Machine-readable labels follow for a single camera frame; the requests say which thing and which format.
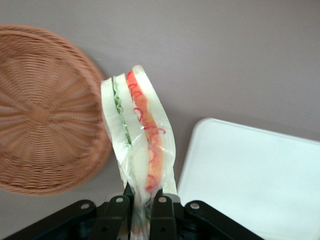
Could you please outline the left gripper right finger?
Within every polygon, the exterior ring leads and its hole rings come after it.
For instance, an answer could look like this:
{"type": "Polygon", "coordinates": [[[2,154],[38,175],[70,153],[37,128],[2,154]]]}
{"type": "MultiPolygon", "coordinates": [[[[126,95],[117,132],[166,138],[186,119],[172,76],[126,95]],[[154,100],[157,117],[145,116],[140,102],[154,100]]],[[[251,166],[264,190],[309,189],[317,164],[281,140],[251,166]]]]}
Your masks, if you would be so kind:
{"type": "Polygon", "coordinates": [[[182,205],[177,195],[159,191],[154,199],[150,240],[261,240],[201,200],[182,205]]]}

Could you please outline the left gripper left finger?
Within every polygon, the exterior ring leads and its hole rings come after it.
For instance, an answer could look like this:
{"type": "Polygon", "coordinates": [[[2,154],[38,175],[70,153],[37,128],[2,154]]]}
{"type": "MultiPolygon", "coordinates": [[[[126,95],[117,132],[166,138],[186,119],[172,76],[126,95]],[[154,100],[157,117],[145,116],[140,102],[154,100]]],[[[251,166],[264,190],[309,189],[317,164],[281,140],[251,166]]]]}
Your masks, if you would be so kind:
{"type": "Polygon", "coordinates": [[[128,240],[133,192],[129,184],[122,195],[102,205],[79,200],[11,235],[7,240],[128,240]]]}

